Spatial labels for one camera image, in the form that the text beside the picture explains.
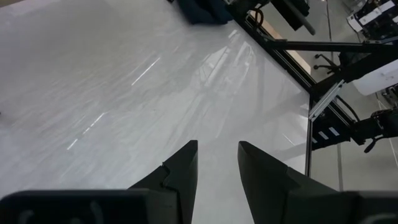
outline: black cable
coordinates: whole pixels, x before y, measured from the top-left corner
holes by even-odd
[[[259,6],[257,8],[252,9],[255,13],[254,19],[257,22],[257,27],[256,29],[260,28],[262,26],[262,23],[264,22],[264,13],[262,13],[261,8],[262,6]]]
[[[377,142],[378,140],[384,139],[384,138],[387,138],[387,137],[381,136],[381,137],[378,137],[378,138],[372,138],[373,141],[366,147],[366,149],[364,150],[364,152],[365,152],[365,153],[370,152],[370,150],[372,150],[373,147],[376,145],[376,142]]]
[[[347,107],[347,109],[349,109],[351,111],[351,113],[354,115],[357,122],[361,121],[359,116],[355,113],[355,110],[352,107],[350,107],[350,105],[347,102],[345,102],[345,100],[343,100],[340,96],[336,96],[336,98],[338,100],[340,100]]]

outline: wooden surface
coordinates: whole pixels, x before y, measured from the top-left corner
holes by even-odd
[[[284,39],[267,21],[262,22],[262,27],[275,39]],[[295,50],[287,50],[287,52],[297,61],[297,63],[309,74],[311,74],[311,66],[297,53]]]

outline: metal bracket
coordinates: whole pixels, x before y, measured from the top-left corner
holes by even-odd
[[[344,80],[341,80],[339,83],[334,84],[319,100],[318,103],[311,109],[310,116],[308,116],[310,121],[315,121],[315,119],[323,112],[323,110],[329,106],[329,104],[335,99],[338,92],[343,87],[345,83]]]

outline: metal bar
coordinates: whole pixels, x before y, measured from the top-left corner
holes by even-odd
[[[398,59],[398,50],[391,51],[388,54],[378,52],[370,54],[362,60],[343,67],[339,72],[320,81],[313,86],[312,93],[322,95],[325,90],[329,89],[334,83],[344,80],[346,83],[360,79],[363,76],[373,72]]]
[[[275,50],[304,50],[317,52],[362,52],[376,53],[397,51],[398,46],[374,43],[344,43],[344,42],[306,42],[306,41],[287,41],[275,40],[267,41],[266,45]]]
[[[309,109],[313,107],[313,99],[310,97]],[[311,164],[312,164],[312,133],[313,133],[313,122],[308,120],[307,128],[307,148],[305,151],[305,175],[311,177]]]
[[[316,81],[311,77],[311,75],[308,74],[285,50],[275,50],[268,47],[265,37],[272,38],[271,35],[262,27],[255,29],[257,22],[252,16],[240,14],[239,8],[234,5],[227,6],[227,10],[233,16],[235,22],[239,24],[242,29],[244,29],[247,34],[250,35],[282,68],[286,69],[287,73],[299,85],[301,85],[305,91],[310,93],[312,100],[314,100],[312,92]],[[341,109],[340,106],[336,104],[336,102],[332,101],[326,110],[329,111],[329,119],[335,124],[338,124],[338,126],[342,128],[341,131],[343,133],[349,133],[347,134],[348,138],[351,137],[356,143],[363,144],[362,138],[355,135],[355,133],[350,129],[350,126],[354,125],[354,121]],[[311,148],[311,146],[312,144],[309,142],[307,144],[307,151],[315,149]]]
[[[319,100],[319,102],[316,103],[316,105],[311,109],[310,115],[308,116],[310,121],[315,121],[322,111],[329,106],[330,102],[335,99],[344,83],[345,81],[341,80],[339,83],[334,84]]]
[[[293,15],[303,24],[303,26],[309,31],[311,35],[315,35],[315,29],[311,26],[311,24],[305,19],[304,15],[289,1],[282,0],[285,2],[286,6],[293,12]]]

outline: white tabletop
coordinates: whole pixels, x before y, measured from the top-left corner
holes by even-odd
[[[308,94],[237,24],[166,0],[0,8],[0,195],[123,189],[199,141],[194,223],[252,223],[238,141],[304,172]]]

